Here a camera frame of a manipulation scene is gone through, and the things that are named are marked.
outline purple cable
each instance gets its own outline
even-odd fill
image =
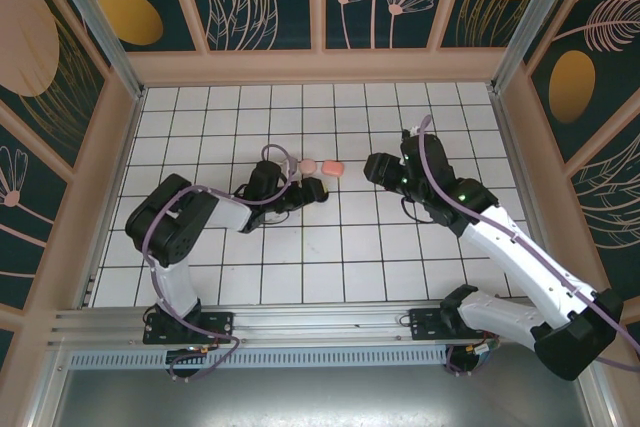
[[[463,213],[465,215],[468,215],[470,217],[473,217],[475,219],[478,219],[481,222],[485,222],[486,224],[489,224],[491,227],[499,230],[500,232],[502,232],[503,234],[509,236],[515,242],[520,244],[520,246],[522,246],[538,262],[540,262],[551,273],[551,275],[553,275],[558,280],[558,282],[560,282],[562,284],[563,287],[565,287],[566,289],[568,289],[571,292],[574,292],[573,295],[575,295],[578,299],[580,299],[582,302],[584,302],[586,305],[588,305],[591,308],[591,310],[593,310],[596,314],[598,314],[600,317],[602,317],[602,319],[607,324],[609,324],[620,335],[622,335],[622,337],[625,340],[627,340],[631,344],[631,346],[636,350],[638,355],[640,355],[640,344],[638,344],[638,342],[636,342],[636,340],[633,337],[631,337],[629,332],[627,332],[624,329],[624,327],[622,327],[618,322],[613,320],[604,310],[602,310],[595,303],[593,303],[589,298],[587,298],[586,295],[584,295],[582,292],[576,290],[576,287],[571,282],[569,282],[562,274],[560,274],[547,261],[547,259],[545,259],[542,255],[540,255],[540,253],[536,249],[534,249],[529,244],[529,242],[527,242],[524,238],[516,235],[515,232],[513,232],[508,227],[505,227],[504,225],[494,221],[493,219],[490,219],[488,217],[485,217],[484,215],[478,214],[478,213],[474,212],[473,210],[468,209],[466,206],[464,206],[462,204],[459,204],[458,202],[453,200],[451,197],[449,197],[446,194],[446,192],[444,192],[440,188],[440,186],[436,182],[436,179],[433,177],[433,174],[431,173],[431,169],[429,168],[429,162],[427,161],[427,153],[426,153],[426,149],[425,149],[425,145],[424,145],[425,131],[426,131],[426,129],[429,126],[430,123],[431,123],[431,115],[426,115],[425,118],[422,119],[422,123],[420,124],[420,130],[419,130],[419,133],[418,133],[418,135],[420,136],[418,138],[418,145],[419,145],[419,150],[420,150],[420,160],[422,161],[422,168],[424,169],[424,173],[426,174],[427,179],[429,180],[429,184],[431,184],[431,187],[433,187],[433,190],[436,191],[436,193],[442,198],[442,200],[444,200],[447,204],[451,205],[457,211],[459,211],[459,212],[461,212],[461,213]],[[626,365],[626,364],[623,364],[623,363],[620,363],[620,362],[616,362],[615,360],[604,359],[602,357],[598,357],[597,360],[599,362],[602,362],[603,364],[607,364],[607,365],[610,365],[612,367],[616,367],[618,369],[626,370],[628,372],[640,372],[640,366]]]
[[[192,330],[194,332],[197,332],[199,334],[205,335],[205,336],[207,336],[208,338],[211,338],[211,339],[229,340],[229,341],[233,341],[234,342],[233,347],[231,347],[229,349],[229,351],[227,353],[225,353],[222,357],[220,357],[211,367],[199,370],[194,375],[192,375],[191,377],[188,377],[188,378],[177,377],[173,372],[173,367],[178,362],[180,362],[182,360],[185,360],[187,358],[192,358],[192,357],[198,357],[198,356],[201,356],[203,354],[189,353],[189,354],[185,354],[185,355],[182,355],[182,356],[174,359],[174,361],[169,366],[169,372],[171,373],[171,377],[172,377],[172,379],[174,381],[178,380],[178,379],[181,379],[183,382],[187,383],[187,382],[189,382],[189,380],[197,380],[197,379],[200,379],[200,378],[206,376],[207,374],[210,374],[220,364],[222,364],[225,360],[227,360],[227,358],[229,358],[229,356],[231,354],[233,354],[233,352],[235,352],[235,350],[240,345],[240,339],[238,339],[237,337],[234,337],[233,335],[225,335],[225,334],[219,334],[217,332],[209,332],[207,330],[201,329],[200,327],[192,325],[189,322],[187,322],[186,320],[184,320],[182,317],[180,317],[180,315],[176,312],[176,310],[169,303],[165,302],[164,295],[162,293],[162,289],[160,287],[160,284],[158,282],[158,277],[157,277],[157,274],[156,274],[156,261],[149,254],[149,243],[151,242],[151,236],[153,235],[153,232],[158,227],[158,224],[160,223],[160,220],[169,211],[169,209],[171,209],[171,207],[173,207],[173,205],[178,200],[180,200],[183,196],[185,196],[189,192],[207,192],[209,194],[215,194],[217,196],[224,197],[226,199],[230,199],[230,200],[233,200],[235,202],[239,202],[241,204],[246,204],[246,205],[264,205],[264,204],[268,204],[269,202],[273,202],[274,200],[276,200],[279,197],[281,197],[285,193],[287,188],[289,188],[289,186],[291,185],[291,182],[293,181],[293,176],[295,175],[295,173],[297,171],[298,161],[296,159],[294,159],[293,157],[291,157],[289,155],[289,153],[283,147],[281,147],[279,145],[276,145],[276,144],[269,144],[269,145],[266,145],[265,147],[263,147],[262,152],[261,152],[262,160],[266,160],[265,159],[265,153],[271,147],[280,150],[285,155],[287,161],[289,162],[289,171],[288,171],[289,175],[287,176],[287,180],[285,181],[284,186],[282,187],[282,189],[280,189],[280,191],[277,194],[275,194],[275,195],[273,195],[270,198],[265,199],[265,200],[249,201],[249,200],[240,199],[238,197],[233,197],[231,194],[228,194],[226,192],[222,192],[220,190],[213,189],[213,188],[210,188],[210,187],[206,187],[204,185],[191,185],[189,187],[186,187],[186,188],[182,189],[177,194],[175,194],[169,200],[169,202],[167,202],[164,205],[164,207],[162,207],[162,209],[160,209],[160,212],[158,212],[158,215],[156,215],[156,217],[151,222],[151,225],[149,226],[149,230],[147,230],[147,233],[146,233],[146,235],[144,237],[144,240],[142,241],[142,249],[141,249],[142,250],[142,256],[143,256],[144,260],[147,262],[147,264],[149,264],[149,268],[151,269],[151,283],[153,284],[153,288],[156,291],[156,294],[158,295],[158,302],[160,304],[162,304],[162,308],[164,308],[164,310],[166,310],[169,313],[169,315],[171,315],[180,324],[182,324],[184,327],[186,327],[186,328],[188,328],[188,329],[190,329],[190,330]]]

